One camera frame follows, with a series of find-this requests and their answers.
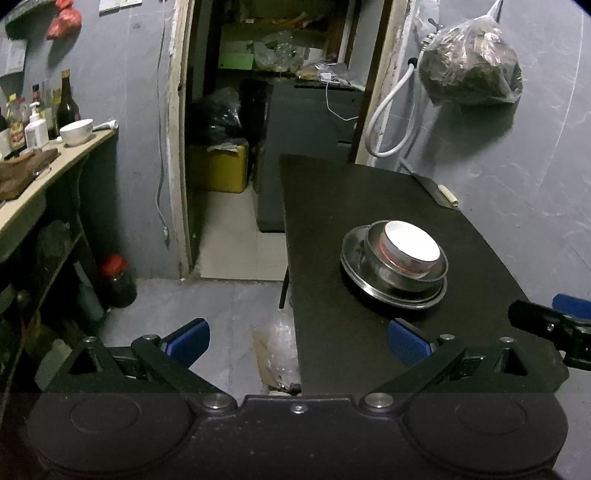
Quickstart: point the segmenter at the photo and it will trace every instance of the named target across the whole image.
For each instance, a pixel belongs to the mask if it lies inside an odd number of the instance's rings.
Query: black cabinet
[[[267,87],[265,138],[256,149],[256,222],[261,232],[282,232],[283,193],[279,159],[283,154],[319,157],[345,164],[357,120],[343,121],[326,106],[326,85],[277,79]],[[359,115],[363,92],[330,86],[330,108],[343,118]]]

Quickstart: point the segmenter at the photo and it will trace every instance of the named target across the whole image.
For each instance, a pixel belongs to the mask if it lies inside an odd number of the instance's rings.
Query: yellow box
[[[185,162],[187,187],[230,193],[246,188],[248,146],[240,145],[238,152],[208,152],[207,147],[189,145]]]

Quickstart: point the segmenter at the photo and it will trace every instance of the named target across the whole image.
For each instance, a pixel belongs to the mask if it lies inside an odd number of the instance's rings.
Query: door frame
[[[371,162],[363,145],[362,133],[367,122],[367,113],[372,111],[379,98],[387,94],[397,75],[400,61],[397,47],[402,38],[403,26],[408,22],[410,6],[416,0],[386,0],[379,24],[380,34],[376,39],[374,55],[370,66],[370,77],[366,89],[361,117],[358,122],[351,159],[356,163]],[[196,262],[192,258],[189,232],[189,211],[187,208],[187,185],[185,174],[185,105],[187,94],[187,66],[189,64],[189,43],[194,15],[199,14],[201,0],[176,0],[173,18],[173,32],[170,39],[170,75],[168,79],[168,118],[166,125],[168,152],[168,186],[170,190],[173,231],[178,244],[178,268],[181,277],[187,277]]]
[[[196,5],[198,9],[201,0],[176,0],[169,51],[170,75],[168,78],[168,121],[166,127],[168,187],[173,230],[178,244],[178,269],[183,278],[191,273],[196,260],[191,255],[184,152],[187,66],[189,65],[189,42],[191,27],[195,20]]]

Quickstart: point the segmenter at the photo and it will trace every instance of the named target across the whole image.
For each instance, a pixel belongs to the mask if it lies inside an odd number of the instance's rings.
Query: white bowl
[[[88,118],[60,128],[60,135],[64,143],[69,147],[77,147],[88,141],[92,135],[92,122],[92,118]]]
[[[412,223],[400,220],[388,222],[382,241],[387,257],[414,274],[427,273],[441,256],[439,245],[431,235]]]

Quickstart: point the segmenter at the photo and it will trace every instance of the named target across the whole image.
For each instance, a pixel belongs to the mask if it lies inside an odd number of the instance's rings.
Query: soap dispenser
[[[49,143],[49,133],[47,131],[47,120],[41,118],[37,113],[39,102],[31,104],[31,119],[25,128],[25,139],[27,148],[41,148]]]

